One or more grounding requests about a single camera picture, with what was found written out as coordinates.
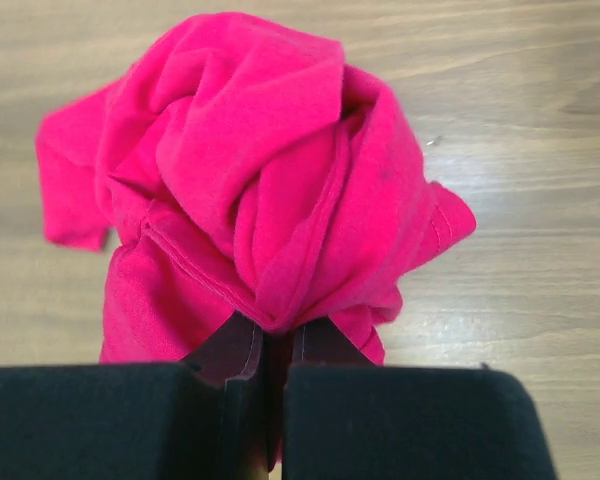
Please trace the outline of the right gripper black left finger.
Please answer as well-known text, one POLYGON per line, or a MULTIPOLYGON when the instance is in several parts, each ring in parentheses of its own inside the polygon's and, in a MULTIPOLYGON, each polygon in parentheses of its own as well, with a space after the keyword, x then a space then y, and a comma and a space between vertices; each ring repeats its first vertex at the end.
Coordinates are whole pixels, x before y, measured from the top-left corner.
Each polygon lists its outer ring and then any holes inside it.
POLYGON ((166 363, 0 367, 0 479, 262 479, 262 330, 166 363))

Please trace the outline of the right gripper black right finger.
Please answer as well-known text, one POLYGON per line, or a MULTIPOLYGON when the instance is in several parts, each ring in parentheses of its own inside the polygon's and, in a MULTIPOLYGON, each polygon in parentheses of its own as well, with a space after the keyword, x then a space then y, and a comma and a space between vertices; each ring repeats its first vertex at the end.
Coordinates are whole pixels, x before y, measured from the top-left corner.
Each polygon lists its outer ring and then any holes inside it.
POLYGON ((284 389, 286 479, 553 479, 514 376, 373 365, 329 319, 298 328, 284 389))

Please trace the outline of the pink red t-shirt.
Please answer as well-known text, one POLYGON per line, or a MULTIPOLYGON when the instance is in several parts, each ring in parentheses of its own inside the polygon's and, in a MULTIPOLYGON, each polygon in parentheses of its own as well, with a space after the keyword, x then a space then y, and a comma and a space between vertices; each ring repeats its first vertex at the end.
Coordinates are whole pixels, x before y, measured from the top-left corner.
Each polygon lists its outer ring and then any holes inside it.
POLYGON ((380 364, 400 278, 471 235, 391 88, 342 46, 244 13, 186 19, 49 113, 43 232, 99 250, 104 364, 174 361, 233 314, 303 361, 380 364))

